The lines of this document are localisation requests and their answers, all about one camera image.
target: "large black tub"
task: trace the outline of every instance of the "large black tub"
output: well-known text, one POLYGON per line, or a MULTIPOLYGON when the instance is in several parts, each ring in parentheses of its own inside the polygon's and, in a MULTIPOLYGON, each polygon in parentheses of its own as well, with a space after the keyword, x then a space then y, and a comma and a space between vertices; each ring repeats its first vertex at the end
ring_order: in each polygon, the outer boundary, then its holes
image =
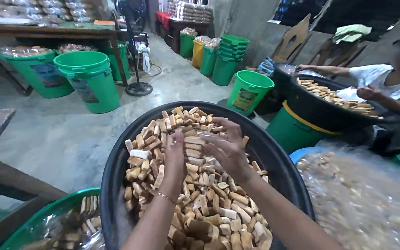
MULTIPOLYGON (((137 222, 126 212, 123 198, 124 177, 129 157, 125 140, 135 139, 135 136, 151 120, 162 117, 161 111, 166 110, 170 113, 172 109, 178 106, 183 106, 188 110, 197 106, 206 113, 228 117, 231 121, 240 124, 243 134, 250 137, 246 152, 251 154, 253 160, 259 163, 260 168, 268 171, 272 186, 310 218, 315 219, 308 191, 299 172, 288 155, 263 128, 247 117, 217 104, 201 101, 179 101, 161 105, 136 119, 121 134, 109 155, 101 183, 101 223, 109 250, 118 250, 137 222)), ((271 249, 285 248, 279 240, 275 239, 271 249)))
POLYGON ((374 124, 389 123, 385 119, 358 114, 317 97, 300 86, 297 83, 297 78, 314 80, 320 86, 325 86, 335 91, 345 87, 335 81, 322 77, 308 75, 292 77, 290 94, 287 98, 288 106, 300 118, 319 128, 332 132, 351 132, 374 124))

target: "yellow bucket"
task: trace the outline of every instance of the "yellow bucket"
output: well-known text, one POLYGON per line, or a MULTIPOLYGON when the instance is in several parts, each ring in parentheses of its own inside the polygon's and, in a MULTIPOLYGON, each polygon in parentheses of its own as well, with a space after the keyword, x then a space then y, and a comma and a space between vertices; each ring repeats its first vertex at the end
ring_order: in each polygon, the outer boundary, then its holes
POLYGON ((192 53, 192 65, 200 68, 203 59, 203 43, 194 40, 194 52, 192 53))

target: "green bucket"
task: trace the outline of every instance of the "green bucket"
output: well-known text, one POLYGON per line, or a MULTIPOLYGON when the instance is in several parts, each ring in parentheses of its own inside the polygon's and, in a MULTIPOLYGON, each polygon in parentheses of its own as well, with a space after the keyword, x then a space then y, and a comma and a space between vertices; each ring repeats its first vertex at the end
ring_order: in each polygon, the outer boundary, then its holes
POLYGON ((219 50, 224 52, 224 53, 228 53, 231 55, 244 55, 246 52, 246 48, 244 49, 231 49, 231 48, 226 48, 223 46, 219 46, 219 50))
POLYGON ((53 65, 55 55, 55 51, 29 57, 12 57, 0 53, 0 57, 9 62, 44 98, 63 97, 73 92, 69 81, 53 65))
POLYGON ((195 36, 180 33, 180 55, 182 57, 192 57, 192 53, 194 52, 194 38, 195 36))
POLYGON ((274 82, 265 75, 249 70, 238 71, 226 107, 248 116, 273 87, 274 82))
POLYGON ((214 66, 216 65, 217 51, 212 48, 203 46, 203 60, 201 61, 200 73, 209 77, 213 75, 214 66))
POLYGON ((22 249, 23 246, 42 239, 42 227, 44 220, 51 215, 61 215, 67 213, 70 209, 81 204, 85 196, 100 195, 100 187, 88 188, 66 197, 63 197, 53 203, 43 207, 36 212, 24 225, 22 225, 12 236, 10 236, 0 250, 22 249))
POLYGON ((229 58, 235 58, 235 59, 241 59, 245 55, 245 52, 243 52, 243 53, 227 53, 227 52, 223 51, 222 49, 219 49, 219 51, 222 56, 229 57, 229 58))
POLYGON ((279 143, 287 154, 306 147, 313 147, 321 139, 331 137, 331 134, 318 131, 300 122, 285 107, 276 114, 266 128, 266 132, 279 143))
POLYGON ((222 56, 218 52, 211 81, 220 86, 228 86, 241 60, 222 56))
POLYGON ((223 40, 220 41, 219 46, 220 46, 220 48, 227 48, 227 49, 230 49, 232 51, 242 51, 242 50, 246 51, 246 49, 248 48, 248 45, 232 45, 232 44, 228 44, 226 42, 223 42, 223 40))
POLYGON ((249 40, 243 37, 233 36, 233 35, 223 35, 220 43, 226 43, 231 45, 247 45, 249 40))
POLYGON ((96 51, 76 51, 57 56, 53 62, 93 113, 106 113, 119 105, 109 59, 96 51))
MULTIPOLYGON (((122 47, 118 47, 119 58, 121 59, 121 62, 123 63, 123 69, 125 70, 126 78, 129 79, 131 77, 131 72, 129 71, 128 47, 127 47, 126 43, 123 41, 117 41, 117 43, 119 45, 120 44, 124 45, 122 47)), ((110 46, 105 46, 105 47, 101 48, 100 52, 103 52, 104 54, 108 55, 109 61, 111 63, 112 77, 114 78, 114 81, 121 81, 121 75, 119 73, 118 63, 116 62, 116 59, 115 59, 114 49, 111 48, 110 46)))

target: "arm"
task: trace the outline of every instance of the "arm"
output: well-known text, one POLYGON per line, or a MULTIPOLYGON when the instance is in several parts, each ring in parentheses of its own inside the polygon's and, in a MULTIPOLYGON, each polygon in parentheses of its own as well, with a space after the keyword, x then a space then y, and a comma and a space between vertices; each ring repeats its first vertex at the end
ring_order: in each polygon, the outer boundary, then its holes
POLYGON ((299 65, 297 67, 297 71, 303 70, 312 70, 318 73, 327 74, 327 75, 336 75, 342 77, 349 77, 349 70, 350 68, 342 68, 342 67, 335 67, 335 66, 317 66, 317 65, 299 65))
MULTIPOLYGON (((176 200, 180 194, 186 167, 183 164, 183 135, 175 133, 167 137, 164 159, 164 177, 161 193, 176 200)), ((143 217, 121 250, 161 250, 166 245, 175 205, 162 196, 154 196, 143 217)))
POLYGON ((376 87, 369 86, 368 88, 358 88, 357 95, 362 99, 375 101, 384 108, 400 114, 400 100, 395 100, 382 94, 376 87))
POLYGON ((342 250, 337 242, 305 213, 252 171, 250 179, 239 182, 254 200, 272 232, 287 249, 342 250))
POLYGON ((213 155, 239 185, 255 201, 272 232, 290 250, 342 250, 337 242, 305 213, 267 184, 248 167, 242 145, 240 126, 214 117, 213 121, 228 130, 229 141, 205 138, 204 149, 213 155))

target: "concrete floor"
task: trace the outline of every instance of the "concrete floor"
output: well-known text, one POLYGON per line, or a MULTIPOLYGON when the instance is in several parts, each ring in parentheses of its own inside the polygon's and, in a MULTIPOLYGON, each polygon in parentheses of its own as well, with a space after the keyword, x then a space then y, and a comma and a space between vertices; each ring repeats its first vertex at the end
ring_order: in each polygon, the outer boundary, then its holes
MULTIPOLYGON (((173 101, 217 103, 229 96, 232 85, 215 85, 163 39, 151 35, 149 43, 151 60, 162 69, 156 77, 142 78, 153 86, 153 92, 131 97, 117 87, 120 106, 105 114, 88 111, 75 92, 57 99, 45 99, 35 92, 24 97, 0 77, 0 109, 16 109, 0 137, 0 161, 68 193, 99 186, 114 143, 137 117, 173 101)), ((259 117, 255 120, 267 125, 259 117)), ((0 197, 0 208, 17 205, 0 197)))

